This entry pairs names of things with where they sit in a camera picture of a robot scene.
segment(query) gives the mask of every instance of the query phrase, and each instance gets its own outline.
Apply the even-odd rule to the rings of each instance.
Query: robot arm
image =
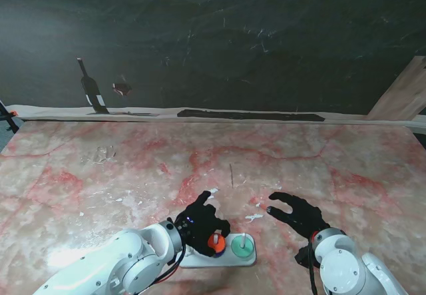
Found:
[[[122,230],[106,245],[61,270],[35,295],[135,294],[148,288],[182,250],[169,221],[142,230]]]
[[[287,203],[293,212],[269,206],[268,213],[308,239],[308,246],[301,248],[295,259],[310,269],[314,294],[317,290],[313,265],[319,268],[327,295],[407,295],[380,259],[370,253],[358,257],[355,242],[342,230],[331,228],[318,207],[284,192],[275,192],[269,198]],[[311,263],[313,251],[318,263]]]
[[[358,257],[355,242],[337,228],[315,234],[312,248],[326,294],[407,295],[380,259],[370,253]]]
[[[200,254],[214,255],[208,239],[216,230],[227,237],[230,224],[216,218],[212,205],[204,205],[210,195],[204,191],[177,216],[174,224],[167,218],[142,230],[115,234],[102,248],[56,273],[35,295],[136,294],[172,274],[184,258],[186,245]],[[158,276],[165,264],[172,263],[166,273]]]

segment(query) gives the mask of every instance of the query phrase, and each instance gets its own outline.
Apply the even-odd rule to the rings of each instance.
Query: orange cap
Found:
[[[218,242],[216,244],[214,243],[214,235],[218,235]],[[213,248],[216,253],[221,253],[224,251],[226,247],[226,241],[222,235],[218,233],[213,233],[211,237],[208,239],[207,245]]]

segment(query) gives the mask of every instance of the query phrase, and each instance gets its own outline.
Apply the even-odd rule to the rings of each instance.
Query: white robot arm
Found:
[[[380,259],[358,257],[355,242],[337,228],[314,235],[312,249],[327,295],[407,295]]]
[[[136,294],[158,281],[164,265],[184,247],[169,221],[142,230],[122,230],[101,249],[56,273],[35,295]]]

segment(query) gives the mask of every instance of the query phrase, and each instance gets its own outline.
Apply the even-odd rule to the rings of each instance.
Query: dark green wall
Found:
[[[366,114],[426,53],[426,0],[0,0],[0,98]],[[123,79],[126,102],[111,89]]]

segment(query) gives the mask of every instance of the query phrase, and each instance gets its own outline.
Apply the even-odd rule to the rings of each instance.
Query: green circle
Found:
[[[234,252],[236,256],[239,258],[247,258],[254,252],[254,245],[252,241],[246,237],[246,243],[244,245],[244,248],[240,247],[242,236],[238,235],[235,237],[231,242],[231,249]]]

